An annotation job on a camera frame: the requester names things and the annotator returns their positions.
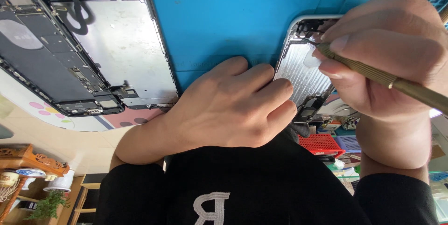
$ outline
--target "blue repair mat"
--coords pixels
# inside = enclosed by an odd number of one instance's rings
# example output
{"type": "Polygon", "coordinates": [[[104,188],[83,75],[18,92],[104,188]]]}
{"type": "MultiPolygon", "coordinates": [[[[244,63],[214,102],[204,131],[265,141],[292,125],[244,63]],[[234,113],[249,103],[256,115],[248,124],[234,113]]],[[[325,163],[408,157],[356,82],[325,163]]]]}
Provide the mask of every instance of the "blue repair mat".
{"type": "Polygon", "coordinates": [[[183,92],[232,56],[275,66],[286,29],[299,15],[344,14],[368,0],[154,0],[183,92]]]}

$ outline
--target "disassembled phone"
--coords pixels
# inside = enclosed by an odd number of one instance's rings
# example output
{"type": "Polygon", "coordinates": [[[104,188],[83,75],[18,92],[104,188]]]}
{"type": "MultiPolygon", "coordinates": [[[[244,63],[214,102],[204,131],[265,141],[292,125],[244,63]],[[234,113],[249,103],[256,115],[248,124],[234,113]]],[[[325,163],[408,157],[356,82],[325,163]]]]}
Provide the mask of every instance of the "disassembled phone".
{"type": "Polygon", "coordinates": [[[290,100],[296,104],[297,114],[292,123],[311,121],[334,90],[330,79],[319,71],[321,61],[311,56],[315,47],[301,39],[321,42],[323,33],[341,16],[300,16],[288,28],[274,80],[286,78],[293,84],[290,100]]]}
{"type": "Polygon", "coordinates": [[[0,67],[70,117],[178,100],[152,0],[0,0],[0,67]]]}

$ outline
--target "white tiled floor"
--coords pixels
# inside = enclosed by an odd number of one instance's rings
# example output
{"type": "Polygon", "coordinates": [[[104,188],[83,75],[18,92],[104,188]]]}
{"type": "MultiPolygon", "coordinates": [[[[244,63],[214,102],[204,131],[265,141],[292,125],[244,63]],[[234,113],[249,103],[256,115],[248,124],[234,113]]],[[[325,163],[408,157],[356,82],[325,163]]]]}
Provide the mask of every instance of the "white tiled floor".
{"type": "Polygon", "coordinates": [[[112,154],[121,137],[131,127],[105,132],[79,132],[49,125],[14,104],[0,103],[0,124],[14,133],[1,143],[31,143],[37,153],[68,162],[75,175],[109,171],[112,154]]]}

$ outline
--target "screwdriver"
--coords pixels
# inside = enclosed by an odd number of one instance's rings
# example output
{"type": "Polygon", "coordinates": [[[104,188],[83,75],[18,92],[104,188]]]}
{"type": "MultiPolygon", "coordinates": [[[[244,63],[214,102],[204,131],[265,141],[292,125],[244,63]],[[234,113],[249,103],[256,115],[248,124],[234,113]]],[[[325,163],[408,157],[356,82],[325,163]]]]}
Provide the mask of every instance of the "screwdriver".
{"type": "Polygon", "coordinates": [[[394,88],[403,94],[411,96],[429,107],[435,108],[448,115],[448,98],[446,96],[430,90],[416,82],[396,77],[393,74],[368,66],[359,61],[339,56],[330,50],[330,43],[315,43],[309,39],[301,39],[316,46],[316,49],[325,57],[339,61],[372,81],[384,85],[389,89],[394,88]]]}

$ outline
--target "red plastic basket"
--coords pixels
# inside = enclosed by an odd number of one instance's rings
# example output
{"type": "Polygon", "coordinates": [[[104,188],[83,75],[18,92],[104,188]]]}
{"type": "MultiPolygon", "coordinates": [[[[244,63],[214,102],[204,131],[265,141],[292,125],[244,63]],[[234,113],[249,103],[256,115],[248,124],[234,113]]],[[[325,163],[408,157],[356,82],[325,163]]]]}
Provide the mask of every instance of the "red plastic basket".
{"type": "Polygon", "coordinates": [[[334,154],[335,158],[345,153],[330,134],[315,134],[310,137],[299,136],[299,144],[314,155],[334,154]]]}

